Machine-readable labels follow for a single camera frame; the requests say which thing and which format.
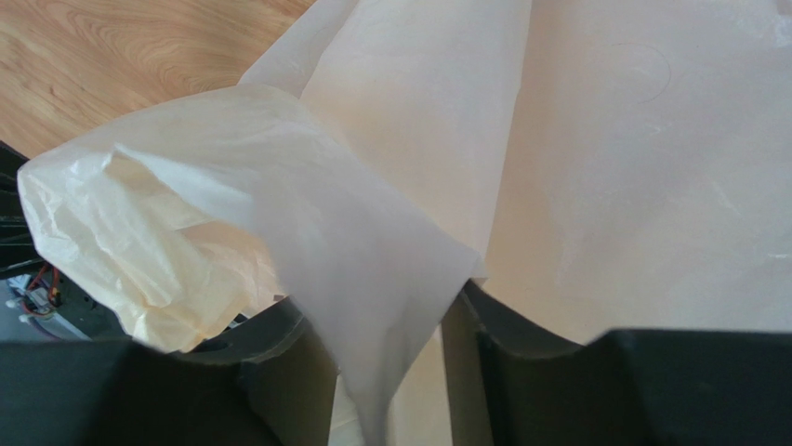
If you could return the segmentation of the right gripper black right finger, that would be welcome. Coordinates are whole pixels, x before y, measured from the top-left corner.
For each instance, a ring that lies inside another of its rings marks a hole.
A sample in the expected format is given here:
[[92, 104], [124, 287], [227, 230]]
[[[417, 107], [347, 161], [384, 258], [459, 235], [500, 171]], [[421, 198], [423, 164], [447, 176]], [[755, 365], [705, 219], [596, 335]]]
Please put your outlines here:
[[787, 445], [789, 334], [616, 329], [585, 345], [467, 283], [441, 324], [457, 445]]

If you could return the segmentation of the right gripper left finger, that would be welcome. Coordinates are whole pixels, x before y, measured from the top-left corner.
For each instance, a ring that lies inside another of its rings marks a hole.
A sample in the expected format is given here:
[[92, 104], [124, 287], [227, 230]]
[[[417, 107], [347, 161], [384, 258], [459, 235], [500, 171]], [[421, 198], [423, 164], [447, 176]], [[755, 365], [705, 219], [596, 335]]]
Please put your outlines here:
[[189, 353], [131, 339], [1, 346], [5, 445], [325, 445], [337, 368], [282, 300]]

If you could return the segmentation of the translucent plastic bag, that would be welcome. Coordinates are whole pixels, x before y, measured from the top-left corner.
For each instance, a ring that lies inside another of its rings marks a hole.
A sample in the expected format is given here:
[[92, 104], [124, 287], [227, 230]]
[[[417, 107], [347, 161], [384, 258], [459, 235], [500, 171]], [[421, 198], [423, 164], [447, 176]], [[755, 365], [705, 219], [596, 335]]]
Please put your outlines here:
[[543, 328], [791, 328], [787, 1], [319, 1], [237, 85], [18, 175], [36, 250], [186, 351], [275, 295], [327, 444], [449, 445], [466, 280]]

